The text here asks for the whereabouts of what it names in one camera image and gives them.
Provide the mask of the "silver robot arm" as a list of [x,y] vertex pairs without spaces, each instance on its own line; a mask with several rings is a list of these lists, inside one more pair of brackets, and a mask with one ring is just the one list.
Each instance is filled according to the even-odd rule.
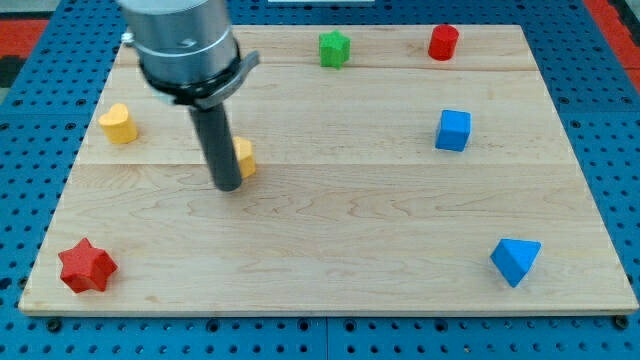
[[120,0],[146,81],[174,104],[208,110],[260,62],[242,55],[225,0]]

